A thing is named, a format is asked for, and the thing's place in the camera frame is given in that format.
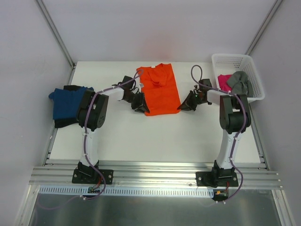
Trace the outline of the orange t shirt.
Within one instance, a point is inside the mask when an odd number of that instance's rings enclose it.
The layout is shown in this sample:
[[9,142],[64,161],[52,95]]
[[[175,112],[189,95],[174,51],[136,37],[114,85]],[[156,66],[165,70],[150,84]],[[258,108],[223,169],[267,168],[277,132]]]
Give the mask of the orange t shirt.
[[179,92],[171,64],[160,63],[155,67],[139,67],[140,83],[149,109],[146,116],[177,114],[180,112]]

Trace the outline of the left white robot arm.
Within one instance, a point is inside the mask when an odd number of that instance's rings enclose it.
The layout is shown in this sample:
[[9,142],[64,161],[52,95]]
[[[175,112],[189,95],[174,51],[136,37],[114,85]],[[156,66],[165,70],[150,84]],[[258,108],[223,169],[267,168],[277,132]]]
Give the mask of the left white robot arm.
[[136,85],[136,79],[142,71],[136,72],[134,77],[125,76],[117,84],[109,88],[94,92],[86,90],[79,105],[77,120],[82,128],[83,152],[78,163],[79,173],[89,182],[95,182],[99,177],[98,172],[98,141],[97,133],[105,122],[109,97],[117,101],[126,101],[131,109],[138,113],[149,113],[142,86]]

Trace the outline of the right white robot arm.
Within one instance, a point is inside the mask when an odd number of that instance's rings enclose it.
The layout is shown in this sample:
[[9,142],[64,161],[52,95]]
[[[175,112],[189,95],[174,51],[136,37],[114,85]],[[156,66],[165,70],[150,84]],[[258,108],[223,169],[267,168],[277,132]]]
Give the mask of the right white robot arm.
[[209,79],[201,79],[191,90],[183,103],[181,111],[195,111],[201,104],[219,106],[219,123],[223,130],[222,144],[217,159],[214,161],[211,182],[221,186],[235,170],[233,166],[238,143],[251,124],[250,109],[245,94],[234,94],[212,87]]

